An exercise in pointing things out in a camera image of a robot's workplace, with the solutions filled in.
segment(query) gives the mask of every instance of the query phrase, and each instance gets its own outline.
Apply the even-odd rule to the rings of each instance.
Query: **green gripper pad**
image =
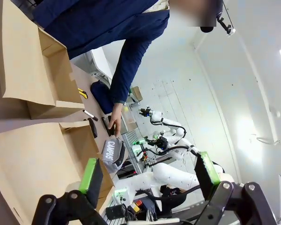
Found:
[[[103,173],[100,166],[100,160],[97,158],[90,158],[85,167],[79,191],[86,195],[94,208],[98,203],[102,180]]]
[[[200,152],[197,156],[195,172],[205,200],[209,199],[221,180],[214,169],[213,162],[210,160],[207,152]]]

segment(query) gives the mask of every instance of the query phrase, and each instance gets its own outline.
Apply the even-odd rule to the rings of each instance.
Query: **table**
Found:
[[[96,82],[97,79],[91,77],[89,74],[79,69],[77,66],[72,64],[71,78],[75,79],[79,88],[87,92],[89,98],[85,99],[81,96],[82,101],[85,105],[85,109],[95,115],[97,118],[104,116],[101,108],[96,102],[95,98],[90,92],[90,85]],[[21,128],[24,126],[29,126],[38,123],[47,122],[72,122],[72,121],[82,121],[86,119],[87,115],[82,111],[76,112],[64,118],[55,119],[41,119],[41,120],[31,120],[28,107],[25,101],[18,99],[7,99],[1,97],[0,91],[0,133],[9,131],[12,129]],[[105,127],[101,120],[95,122],[97,128],[98,137],[95,139],[97,146],[100,150],[103,149],[104,142],[109,138]],[[0,224],[18,224],[13,213],[7,206],[3,196],[0,193]]]

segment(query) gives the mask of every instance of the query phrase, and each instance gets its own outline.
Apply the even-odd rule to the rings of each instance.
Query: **jacket sleeve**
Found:
[[[44,0],[32,12],[33,19],[44,29],[62,12],[79,0]]]
[[[127,100],[130,85],[151,42],[135,38],[125,41],[111,82],[110,93],[114,103]]]

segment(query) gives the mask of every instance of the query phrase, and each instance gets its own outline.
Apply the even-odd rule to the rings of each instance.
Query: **small cardboard box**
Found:
[[[141,95],[141,91],[140,88],[138,86],[131,88],[131,92],[133,93],[133,95],[137,98],[137,100],[140,102],[143,98]]]
[[[0,134],[0,191],[20,224],[31,224],[39,198],[61,197],[80,181],[89,158],[102,157],[88,121],[42,123]],[[102,214],[114,191],[104,175],[97,211]]]
[[[32,119],[84,109],[67,49],[10,0],[0,3],[0,86],[3,98],[26,100]]]

